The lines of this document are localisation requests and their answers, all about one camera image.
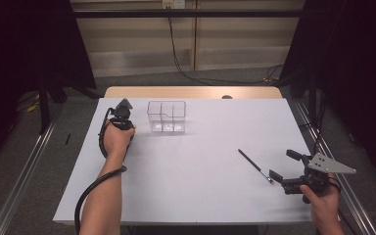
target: gray carpet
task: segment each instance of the gray carpet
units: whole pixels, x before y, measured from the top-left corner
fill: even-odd
[[[190,71],[187,74],[194,77],[237,80],[242,82],[258,82],[266,77],[266,70],[208,70]],[[161,74],[145,74],[124,77],[98,78],[98,89],[95,92],[104,94],[113,85],[204,85],[198,81],[181,76],[177,72]],[[211,85],[269,85],[270,83],[229,83],[223,81],[206,81]],[[58,203],[63,195],[78,152],[81,148],[88,125],[93,117],[97,101],[83,97],[81,94],[66,89],[69,99],[62,106],[60,118],[57,121],[51,138],[43,152],[33,177],[18,205],[18,208],[7,228],[6,234],[74,234],[73,226],[66,226],[52,221]],[[281,88],[282,95],[290,98],[289,88]],[[294,102],[289,99],[292,111]],[[57,104],[50,101],[53,114],[58,109]],[[40,129],[39,109],[32,113],[20,112],[17,125],[8,136],[0,150],[0,209],[9,195],[18,175],[36,142]],[[357,169],[357,174],[348,175],[353,190],[364,205],[376,228],[376,168],[371,164],[362,146],[354,144],[349,138],[349,131],[341,122],[334,110],[327,106],[323,119],[322,136],[328,143],[334,157],[343,164]],[[307,130],[303,136],[311,149],[313,141]],[[352,212],[341,201],[341,210],[349,223],[359,234]],[[342,225],[351,234],[348,226]],[[261,226],[140,226],[132,228],[136,234],[314,234],[311,223],[289,225]]]

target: pen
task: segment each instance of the pen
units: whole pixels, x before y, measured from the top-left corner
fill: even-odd
[[[253,163],[253,161],[251,159],[249,159],[249,157],[247,157],[247,155],[245,153],[243,153],[243,151],[241,151],[239,149],[239,152],[241,155],[243,155],[244,158],[247,159],[247,161],[249,161],[249,163],[251,163],[258,171],[260,171],[260,173],[262,173],[264,175],[264,177],[266,177],[266,179],[268,180],[269,183],[273,183],[273,179],[271,179],[266,173],[264,173],[264,171],[262,171],[260,169],[260,167],[258,167],[255,163]]]

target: transparent acrylic box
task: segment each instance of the transparent acrylic box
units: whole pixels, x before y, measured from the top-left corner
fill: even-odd
[[[184,132],[185,102],[151,101],[148,118],[153,132]]]

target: finger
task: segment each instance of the finger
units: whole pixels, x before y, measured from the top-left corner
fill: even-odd
[[[301,185],[299,188],[301,189],[302,193],[310,200],[311,203],[319,199],[308,186]]]

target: metal bar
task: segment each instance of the metal bar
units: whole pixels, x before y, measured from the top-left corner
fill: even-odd
[[[39,135],[35,146],[29,155],[28,160],[26,161],[25,166],[23,167],[23,171],[21,172],[20,176],[18,177],[17,182],[15,183],[14,188],[12,189],[10,195],[8,196],[7,200],[4,203],[0,211],[0,235],[5,234],[9,223],[11,222],[12,217],[18,207],[18,204],[23,197],[24,191],[28,185],[29,179],[32,177],[34,170],[44,152],[45,146],[47,145],[48,140],[51,137],[53,132],[55,123],[60,115],[62,105],[58,107],[54,114],[53,120],[50,122],[50,125],[46,129],[46,131]]]
[[[74,10],[76,18],[301,18],[331,16],[331,11],[303,10]]]
[[[303,120],[306,123],[309,123],[308,110],[306,106],[302,102],[297,102],[296,106]],[[313,141],[315,142],[317,134],[318,134],[318,130],[310,126],[309,133]],[[322,136],[319,137],[318,147],[323,155],[331,159],[335,159],[334,156],[332,155],[331,150],[326,144],[325,140],[322,138]],[[341,182],[343,198],[346,201],[347,206],[349,207],[350,211],[352,212],[353,218],[358,224],[358,227],[361,230],[362,234],[365,234],[365,235],[375,234],[376,235],[376,230],[370,218],[368,217],[368,214],[365,211],[364,206],[359,201],[358,197],[353,191],[353,188],[350,186],[350,183],[348,182],[348,180],[345,178],[343,174],[335,174],[335,175],[337,179]]]

